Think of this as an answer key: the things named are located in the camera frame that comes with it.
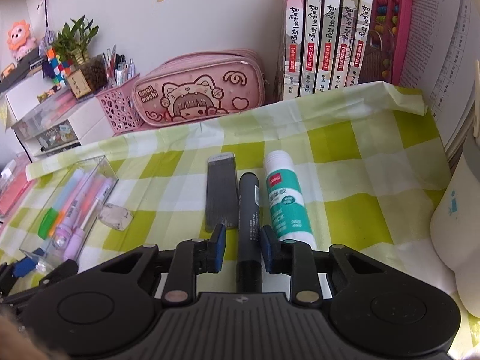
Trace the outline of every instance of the black marker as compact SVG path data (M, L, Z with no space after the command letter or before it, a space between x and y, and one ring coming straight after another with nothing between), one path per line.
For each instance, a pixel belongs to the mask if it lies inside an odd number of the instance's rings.
M238 188L237 292L262 292L260 191L258 178L245 173Z

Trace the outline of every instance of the green label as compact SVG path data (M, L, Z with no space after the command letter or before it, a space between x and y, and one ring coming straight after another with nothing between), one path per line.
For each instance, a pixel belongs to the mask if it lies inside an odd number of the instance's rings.
M312 234L297 175L280 169L267 177L272 227L278 238L295 231Z

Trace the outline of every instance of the glue stick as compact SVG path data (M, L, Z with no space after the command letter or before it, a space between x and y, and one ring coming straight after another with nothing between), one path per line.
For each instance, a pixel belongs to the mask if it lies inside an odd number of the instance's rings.
M317 245L291 157L283 150L272 151L263 165L267 176L272 228L278 239L302 241L316 250Z

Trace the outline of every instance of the green and white checkered tablecloth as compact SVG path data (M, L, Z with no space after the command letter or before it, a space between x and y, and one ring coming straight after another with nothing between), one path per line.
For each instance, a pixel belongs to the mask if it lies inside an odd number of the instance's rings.
M453 273L430 241L430 217L450 172L425 112L419 92L376 82L77 147L27 168L39 180L0 235L0 262L22 257L18 247L37 232L47 199L76 161L106 155L119 178L109 202L133 213L123 232L94 225L80 258L84 270L144 243L174 249L208 238L207 159L220 152L234 152L238 177L258 176L262 224L270 223L263 159L282 149L295 163L319 248L346 244L449 293L462 311L450 352L459 357L478 343L480 322L462 307ZM236 240L229 230L222 272L201 275L199 291L234 290ZM32 276L16 289L32 285ZM275 288L275 277L266 281Z

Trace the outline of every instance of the orange mane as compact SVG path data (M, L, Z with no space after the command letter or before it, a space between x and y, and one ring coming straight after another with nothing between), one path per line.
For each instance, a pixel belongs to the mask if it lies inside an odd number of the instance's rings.
M13 44L11 42L11 33L15 29L15 27L19 27L19 26L21 26L23 28L22 37L21 37L21 39L18 43ZM8 40L7 40L8 48L12 51L18 50L20 47L22 47L27 42L27 39L28 39L29 36L30 36L30 25L27 24L25 22L25 20L15 22L13 24L11 30L8 31Z

